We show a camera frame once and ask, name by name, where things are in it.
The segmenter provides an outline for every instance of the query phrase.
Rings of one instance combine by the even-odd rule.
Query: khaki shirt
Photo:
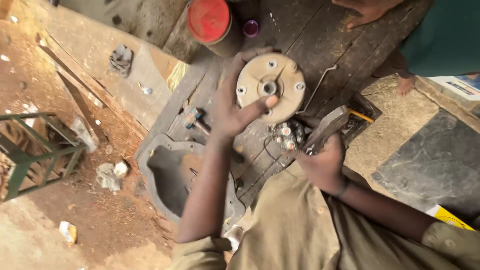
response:
[[[294,162],[263,187],[253,225],[227,265],[228,239],[178,244],[176,270],[480,269],[480,233],[434,223],[422,244],[366,220],[323,196]]]

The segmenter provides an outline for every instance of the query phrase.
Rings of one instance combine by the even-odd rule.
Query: wooden workbench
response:
[[[371,79],[371,73],[422,20],[430,2],[407,1],[379,21],[352,30],[347,30],[346,25],[355,12],[333,5],[329,0],[262,0],[260,5],[260,33],[256,38],[247,39],[244,49],[264,46],[281,49],[303,69],[309,90],[306,97],[310,96],[323,71],[338,64],[339,69],[325,77],[307,111],[310,116],[322,118],[363,89]],[[231,61],[215,56],[205,48],[198,53],[138,148],[137,160],[149,154],[144,153],[144,149],[158,134],[167,133],[175,141],[191,136],[199,143],[206,143],[200,131],[186,130],[181,125],[181,119],[189,110],[180,115],[179,112],[188,102],[188,108],[204,109],[207,115],[203,120],[212,126],[215,121],[214,94]],[[247,207],[265,181],[283,170],[264,150],[266,137],[266,125],[255,121],[234,143],[234,148],[246,158],[244,164],[232,163],[231,170],[236,179],[241,178],[244,182],[237,196]],[[291,162],[287,157],[281,157],[273,143],[268,142],[267,149],[275,158],[280,157],[281,163]]]

